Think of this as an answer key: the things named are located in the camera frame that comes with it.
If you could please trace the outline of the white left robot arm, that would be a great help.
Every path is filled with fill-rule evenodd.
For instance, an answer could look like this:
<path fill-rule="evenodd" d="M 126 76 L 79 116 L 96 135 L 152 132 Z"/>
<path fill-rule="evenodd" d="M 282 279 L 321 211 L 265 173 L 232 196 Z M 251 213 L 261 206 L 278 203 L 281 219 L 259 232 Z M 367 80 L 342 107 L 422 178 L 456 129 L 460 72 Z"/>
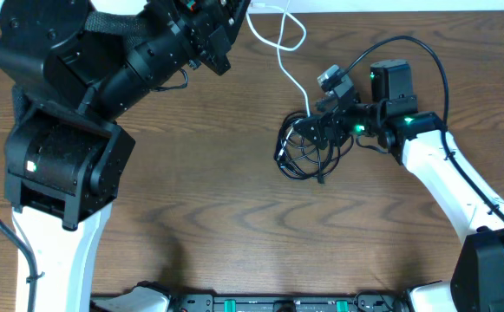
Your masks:
<path fill-rule="evenodd" d="M 86 311 L 101 234 L 134 138 L 119 117 L 170 78 L 230 68 L 248 1 L 149 1 L 134 16 L 89 0 L 6 0 L 0 69 L 12 79 L 4 196 L 20 241 L 19 311 Z"/>

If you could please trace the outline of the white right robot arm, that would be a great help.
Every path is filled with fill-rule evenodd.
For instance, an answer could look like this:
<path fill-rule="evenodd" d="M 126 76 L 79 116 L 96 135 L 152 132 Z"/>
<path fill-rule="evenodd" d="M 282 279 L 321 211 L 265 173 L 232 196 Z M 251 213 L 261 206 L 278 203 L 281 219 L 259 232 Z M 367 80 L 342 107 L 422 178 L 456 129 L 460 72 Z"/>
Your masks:
<path fill-rule="evenodd" d="M 318 149 L 376 137 L 442 208 L 461 241 L 452 278 L 409 289 L 397 311 L 504 311 L 504 200 L 469 164 L 434 112 L 382 117 L 357 106 L 291 122 Z"/>

